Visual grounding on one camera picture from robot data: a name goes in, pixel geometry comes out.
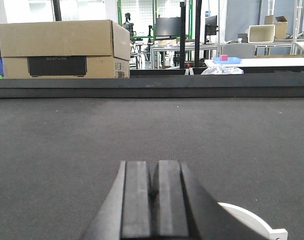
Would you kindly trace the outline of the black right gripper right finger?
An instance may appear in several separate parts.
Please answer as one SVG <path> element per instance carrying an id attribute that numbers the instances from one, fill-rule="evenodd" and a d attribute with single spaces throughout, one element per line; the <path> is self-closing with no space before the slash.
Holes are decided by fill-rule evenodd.
<path id="1" fill-rule="evenodd" d="M 153 176 L 153 234 L 160 240 L 263 240 L 225 210 L 185 163 L 158 162 Z"/>

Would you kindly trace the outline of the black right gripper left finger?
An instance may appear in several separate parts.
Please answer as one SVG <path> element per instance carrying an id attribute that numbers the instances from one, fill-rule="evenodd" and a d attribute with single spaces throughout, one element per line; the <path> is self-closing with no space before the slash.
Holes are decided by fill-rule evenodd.
<path id="1" fill-rule="evenodd" d="M 152 236 L 146 162 L 122 161 L 116 178 L 81 240 L 142 240 Z"/>

